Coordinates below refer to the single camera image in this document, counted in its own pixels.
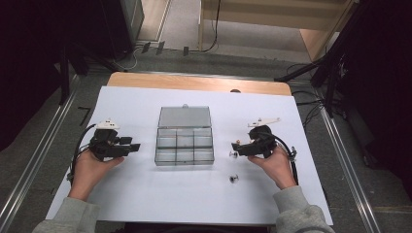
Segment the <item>forearm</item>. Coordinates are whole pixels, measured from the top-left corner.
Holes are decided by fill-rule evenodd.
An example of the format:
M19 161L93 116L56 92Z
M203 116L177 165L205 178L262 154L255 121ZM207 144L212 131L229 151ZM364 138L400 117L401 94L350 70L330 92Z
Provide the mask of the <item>forearm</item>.
M33 230L36 232L94 232L99 207L66 197L52 220L44 220Z
M273 195L279 208L276 228L282 232L334 232L325 221L321 208L309 205L300 186L293 186Z

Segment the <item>metal rail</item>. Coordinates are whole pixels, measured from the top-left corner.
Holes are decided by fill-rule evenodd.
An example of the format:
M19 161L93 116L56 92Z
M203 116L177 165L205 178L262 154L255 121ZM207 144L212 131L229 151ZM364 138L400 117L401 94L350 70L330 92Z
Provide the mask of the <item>metal rail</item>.
M318 96L323 96L321 92L315 89L315 93ZM342 139L340 138L339 131L336 127L335 121L333 118L328 116L325 108L321 109L322 117L324 119L326 129L329 133L330 139L333 143L333 146L336 150L339 162L342 166L343 173L348 181L348 185L351 188L352 194L354 195L355 202L358 206L360 212L360 217L363 221L364 227L367 232L370 233L380 233L382 232L378 221L373 213L372 207L369 204L369 201L366 197L365 192L361 186L361 182L358 179L357 173L354 166L352 165L351 158L346 152L345 146L343 145Z
M80 80L79 77L76 75L74 76L71 82L71 94L69 95L64 105L58 107L39 145L33 152L30 161L27 163L17 184L13 188L12 192L9 194L6 204L4 205L0 214L1 233L6 233L9 230L9 227L12 224L12 221L15 218L16 213L21 206L21 203L23 202L24 197L27 194L28 189L30 188L30 185L33 183L34 178L36 177L36 174L39 171L40 166L42 165L43 160L45 159L46 154L49 151L50 146L52 145L52 141L54 140L54 137L57 134L57 131L60 128L61 123L63 122L64 118L66 117L70 109L70 106L73 103L73 99L76 95L79 85Z

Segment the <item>hand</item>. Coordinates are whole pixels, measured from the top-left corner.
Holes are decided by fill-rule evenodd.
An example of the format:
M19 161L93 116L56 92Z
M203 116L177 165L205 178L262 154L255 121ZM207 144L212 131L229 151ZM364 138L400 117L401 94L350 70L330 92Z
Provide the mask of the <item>hand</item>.
M280 189L296 185L288 155L281 147L276 147L268 158L248 156L248 159L261 167Z
M68 197L86 201L94 186L106 173L123 161L124 157L118 157L101 162L90 150L83 151L76 162L75 177Z

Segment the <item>white tabletop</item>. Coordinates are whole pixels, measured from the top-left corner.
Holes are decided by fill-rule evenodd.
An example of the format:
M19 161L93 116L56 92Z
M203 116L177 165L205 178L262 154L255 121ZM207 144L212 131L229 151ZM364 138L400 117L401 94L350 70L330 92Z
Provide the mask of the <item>white tabletop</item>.
M208 106L213 130L213 165L155 165L155 139L161 107ZM101 181L88 202L101 207L98 219L199 224L274 225L279 215L275 183L245 156L229 156L231 143L249 142L248 123L281 120L272 133L297 150L299 184L310 204L320 206L332 224L301 120L291 96L103 86L89 124L110 118L120 137L133 137L140 150ZM85 136L87 144L94 130ZM239 181L231 183L229 177ZM63 179L47 219L53 218L70 184Z

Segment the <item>clear plastic organizer box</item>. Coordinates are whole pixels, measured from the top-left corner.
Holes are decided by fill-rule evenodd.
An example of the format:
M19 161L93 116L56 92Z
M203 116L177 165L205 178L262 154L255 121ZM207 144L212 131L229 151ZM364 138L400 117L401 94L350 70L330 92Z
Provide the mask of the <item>clear plastic organizer box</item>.
M162 107L155 164L211 165L214 161L209 107Z

